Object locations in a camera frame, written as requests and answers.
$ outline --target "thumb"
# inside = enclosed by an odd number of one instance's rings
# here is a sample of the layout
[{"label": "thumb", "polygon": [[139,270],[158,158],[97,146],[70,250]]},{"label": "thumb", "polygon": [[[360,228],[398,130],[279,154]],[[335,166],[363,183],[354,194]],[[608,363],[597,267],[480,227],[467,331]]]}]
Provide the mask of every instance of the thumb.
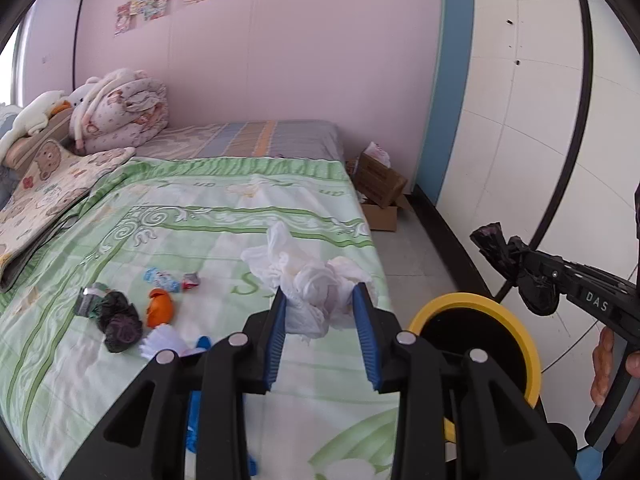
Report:
[{"label": "thumb", "polygon": [[632,377],[640,378],[640,352],[634,352],[626,358],[626,371]]}]

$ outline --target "orange object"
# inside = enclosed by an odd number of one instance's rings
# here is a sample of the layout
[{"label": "orange object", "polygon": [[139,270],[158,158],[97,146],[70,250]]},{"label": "orange object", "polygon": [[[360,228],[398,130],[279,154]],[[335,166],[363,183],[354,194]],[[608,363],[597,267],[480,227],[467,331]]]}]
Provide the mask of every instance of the orange object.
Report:
[{"label": "orange object", "polygon": [[146,308],[146,325],[155,328],[162,323],[169,323],[174,316],[174,302],[164,288],[154,288],[149,297],[151,301]]},{"label": "orange object", "polygon": [[63,101],[62,104],[59,104],[51,111],[51,117],[55,114],[59,114],[62,110],[66,110],[67,108],[71,108],[71,103],[69,101]]}]

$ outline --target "hand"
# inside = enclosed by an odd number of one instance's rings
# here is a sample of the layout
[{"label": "hand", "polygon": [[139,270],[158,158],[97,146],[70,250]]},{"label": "hand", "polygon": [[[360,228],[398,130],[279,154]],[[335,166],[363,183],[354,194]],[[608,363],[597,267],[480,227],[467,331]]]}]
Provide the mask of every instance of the hand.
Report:
[{"label": "hand", "polygon": [[[604,327],[602,332],[600,332],[600,342],[593,351],[593,368],[596,372],[596,377],[591,385],[591,400],[593,400],[596,406],[602,406],[604,403],[604,399],[609,391],[610,375],[616,372],[612,370],[613,341],[613,330]],[[626,371],[629,372],[632,377],[640,378],[640,352],[631,354],[626,359],[625,367]],[[618,444],[624,444],[626,442],[639,418],[640,394],[631,404],[629,412],[616,431],[616,442]]]}]

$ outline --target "yellow rim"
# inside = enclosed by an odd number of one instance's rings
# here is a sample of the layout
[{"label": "yellow rim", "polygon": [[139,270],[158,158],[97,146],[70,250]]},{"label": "yellow rim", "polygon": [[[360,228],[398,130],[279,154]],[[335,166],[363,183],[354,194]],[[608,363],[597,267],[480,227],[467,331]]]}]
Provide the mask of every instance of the yellow rim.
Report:
[{"label": "yellow rim", "polygon": [[[542,387],[542,367],[538,350],[524,325],[500,304],[484,296],[468,292],[445,294],[422,307],[409,325],[409,330],[416,335],[420,335],[424,325],[436,314],[461,307],[479,310],[493,317],[511,333],[522,351],[527,369],[527,387],[524,397],[531,406],[535,406],[538,403],[540,388]],[[447,440],[450,442],[456,441],[456,428],[449,419],[444,420],[444,433]]]}]

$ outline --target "mattress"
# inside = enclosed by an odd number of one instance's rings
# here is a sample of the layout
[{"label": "mattress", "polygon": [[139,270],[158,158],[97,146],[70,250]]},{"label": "mattress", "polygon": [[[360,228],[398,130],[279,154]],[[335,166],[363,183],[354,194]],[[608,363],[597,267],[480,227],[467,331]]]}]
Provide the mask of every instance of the mattress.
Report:
[{"label": "mattress", "polygon": [[136,151],[178,160],[205,156],[343,159],[338,130],[327,121],[261,121],[166,129]]},{"label": "mattress", "polygon": [[[207,130],[214,133],[203,135],[199,153],[214,150],[221,136],[238,140],[243,128],[225,133],[228,126]],[[272,131],[274,140],[277,126],[265,123],[261,131]],[[257,129],[245,127],[252,135]],[[135,157],[68,214],[78,222],[40,248],[0,296],[0,415],[50,480],[146,364],[137,348],[109,353],[95,321],[74,316],[81,287],[99,281],[122,291],[144,319],[149,267],[176,277],[198,272],[200,286],[174,294],[172,325],[189,344],[201,335],[219,340],[270,306],[272,291],[239,254],[264,245],[267,228],[281,220],[308,254],[359,264],[373,278],[378,306],[390,308],[380,260],[339,161]],[[370,478],[389,472],[398,396],[372,390],[355,330],[312,341],[287,336],[273,391],[247,396],[245,412],[248,450],[262,479],[317,480],[353,467]],[[193,465],[188,453],[188,479]]]}]

